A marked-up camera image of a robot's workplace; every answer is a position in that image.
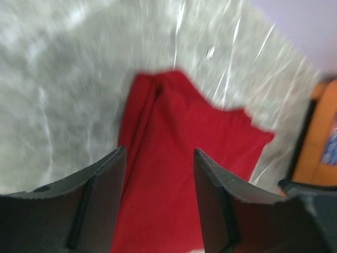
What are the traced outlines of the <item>bright red t shirt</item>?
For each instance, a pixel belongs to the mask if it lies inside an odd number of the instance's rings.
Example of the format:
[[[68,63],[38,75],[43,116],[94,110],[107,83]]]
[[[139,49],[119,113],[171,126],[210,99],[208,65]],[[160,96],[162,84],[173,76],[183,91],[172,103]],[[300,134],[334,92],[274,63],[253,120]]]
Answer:
[[[272,132],[244,110],[219,110],[180,71],[136,75],[118,144],[127,166],[112,252],[203,249],[194,150],[249,180]]]

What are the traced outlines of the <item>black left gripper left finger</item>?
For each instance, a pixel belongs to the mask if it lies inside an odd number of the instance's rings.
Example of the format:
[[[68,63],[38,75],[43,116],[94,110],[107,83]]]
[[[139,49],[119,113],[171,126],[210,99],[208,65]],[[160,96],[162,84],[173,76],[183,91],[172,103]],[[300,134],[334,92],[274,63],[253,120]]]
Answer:
[[[1,195],[1,252],[109,252],[125,170],[119,147],[64,179]]]

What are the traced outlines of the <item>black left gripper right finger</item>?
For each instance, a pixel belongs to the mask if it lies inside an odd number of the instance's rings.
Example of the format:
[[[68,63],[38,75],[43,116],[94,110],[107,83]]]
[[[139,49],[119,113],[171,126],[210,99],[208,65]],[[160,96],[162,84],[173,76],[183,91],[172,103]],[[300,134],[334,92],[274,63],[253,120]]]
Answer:
[[[336,252],[336,187],[283,179],[283,196],[258,188],[194,151],[206,252]]]

